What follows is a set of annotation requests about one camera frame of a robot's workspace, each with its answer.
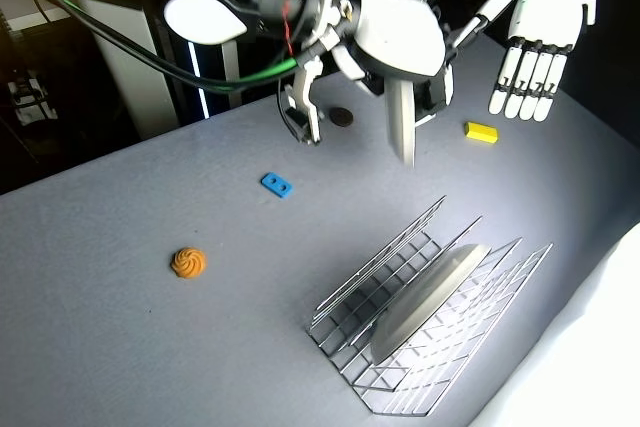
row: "silver dish rack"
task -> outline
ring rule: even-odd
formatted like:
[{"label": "silver dish rack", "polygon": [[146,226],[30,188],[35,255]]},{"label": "silver dish rack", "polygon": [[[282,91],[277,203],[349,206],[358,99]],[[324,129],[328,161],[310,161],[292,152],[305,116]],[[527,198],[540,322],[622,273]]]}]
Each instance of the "silver dish rack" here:
[{"label": "silver dish rack", "polygon": [[444,197],[364,264],[315,310],[309,335],[371,412],[433,412],[516,295],[551,250],[515,264],[522,239],[493,249],[440,309],[379,365],[369,341],[376,319],[414,279],[459,243],[479,217],[444,247],[426,231]]}]

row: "gray table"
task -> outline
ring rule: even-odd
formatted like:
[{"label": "gray table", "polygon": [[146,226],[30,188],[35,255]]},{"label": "gray table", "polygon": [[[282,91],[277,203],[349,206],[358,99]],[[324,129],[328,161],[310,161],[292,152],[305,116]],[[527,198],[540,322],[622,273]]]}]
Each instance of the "gray table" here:
[{"label": "gray table", "polygon": [[[0,425],[462,426],[637,219],[640,155],[560,93],[543,124],[490,116],[502,50],[456,66],[454,105],[419,129],[417,165],[387,145],[385,112],[340,75],[319,81],[318,147],[295,144],[266,99],[0,198]],[[463,122],[501,140],[466,139]],[[294,184],[280,200],[260,178]],[[304,331],[316,304],[417,214],[431,232],[521,255],[557,246],[427,419],[372,416]],[[168,269],[193,245],[195,281]]]}]

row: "white robotic hand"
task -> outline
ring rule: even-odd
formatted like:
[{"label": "white robotic hand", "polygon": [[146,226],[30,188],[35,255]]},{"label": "white robotic hand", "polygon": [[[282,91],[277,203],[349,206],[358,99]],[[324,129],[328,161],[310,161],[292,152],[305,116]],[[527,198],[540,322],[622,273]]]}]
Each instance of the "white robotic hand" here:
[{"label": "white robotic hand", "polygon": [[595,23],[596,0],[518,0],[509,27],[510,48],[489,112],[543,121],[558,90],[567,54],[583,23]]}]

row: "orange cookie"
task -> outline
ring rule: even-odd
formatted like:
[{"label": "orange cookie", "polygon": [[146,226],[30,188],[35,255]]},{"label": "orange cookie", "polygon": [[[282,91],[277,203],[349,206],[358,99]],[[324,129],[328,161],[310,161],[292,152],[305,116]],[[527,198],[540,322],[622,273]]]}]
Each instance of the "orange cookie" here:
[{"label": "orange cookie", "polygon": [[171,268],[178,277],[193,279],[207,268],[207,257],[201,250],[187,247],[176,252]]}]

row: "yellow object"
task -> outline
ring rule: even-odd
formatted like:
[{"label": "yellow object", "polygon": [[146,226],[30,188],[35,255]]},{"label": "yellow object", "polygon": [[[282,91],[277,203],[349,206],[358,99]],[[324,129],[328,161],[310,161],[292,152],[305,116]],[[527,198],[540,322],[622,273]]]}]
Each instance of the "yellow object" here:
[{"label": "yellow object", "polygon": [[481,140],[490,144],[495,144],[498,141],[498,129],[495,127],[467,122],[464,124],[464,131],[470,139]]},{"label": "yellow object", "polygon": [[187,247],[176,252],[173,256],[173,262],[171,262],[171,268],[178,277],[193,279],[207,268],[207,257],[204,252]]}]

